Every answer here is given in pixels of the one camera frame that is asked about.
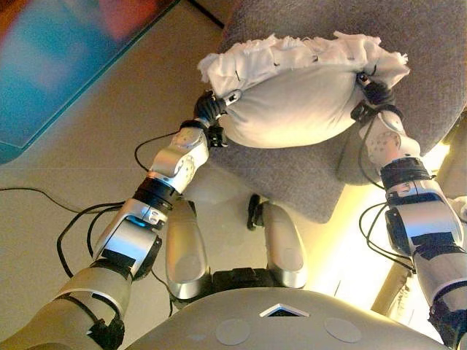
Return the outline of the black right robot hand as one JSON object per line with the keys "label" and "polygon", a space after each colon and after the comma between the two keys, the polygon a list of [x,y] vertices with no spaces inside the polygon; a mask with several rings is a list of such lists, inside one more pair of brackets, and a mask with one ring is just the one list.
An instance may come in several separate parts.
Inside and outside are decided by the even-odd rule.
{"label": "black right robot hand", "polygon": [[393,91],[385,83],[373,81],[363,72],[356,75],[356,82],[370,104],[375,106],[395,104]]}

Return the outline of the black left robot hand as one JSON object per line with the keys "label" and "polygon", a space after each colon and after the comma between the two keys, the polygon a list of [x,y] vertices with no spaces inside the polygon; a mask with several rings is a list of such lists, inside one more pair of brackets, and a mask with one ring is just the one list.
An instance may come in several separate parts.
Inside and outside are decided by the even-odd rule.
{"label": "black left robot hand", "polygon": [[242,97],[242,91],[233,90],[224,97],[216,96],[213,90],[205,91],[197,100],[194,107],[194,117],[214,125],[228,106]]}

